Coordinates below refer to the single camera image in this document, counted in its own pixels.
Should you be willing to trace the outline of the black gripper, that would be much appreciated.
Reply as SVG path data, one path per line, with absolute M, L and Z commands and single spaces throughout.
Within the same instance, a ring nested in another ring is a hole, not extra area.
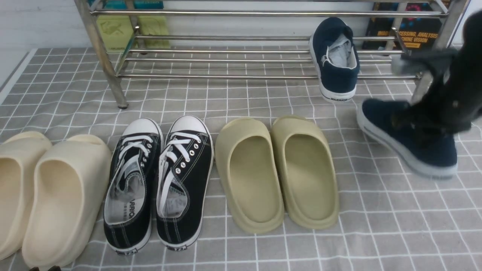
M 392 117 L 394 128 L 414 125 L 426 133 L 456 134 L 476 119 L 476 49 L 446 48 L 402 54 L 391 60 L 396 75 L 429 72 L 432 84 L 417 102 Z

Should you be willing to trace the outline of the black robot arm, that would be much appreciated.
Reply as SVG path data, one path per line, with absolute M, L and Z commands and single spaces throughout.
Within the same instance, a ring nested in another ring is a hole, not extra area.
M 394 128 L 413 125 L 428 133 L 470 130 L 481 117 L 482 15 L 473 13 L 463 26 L 462 47 L 404 53 L 391 62 L 396 75 L 429 72 L 432 84 L 420 100 L 392 116 Z

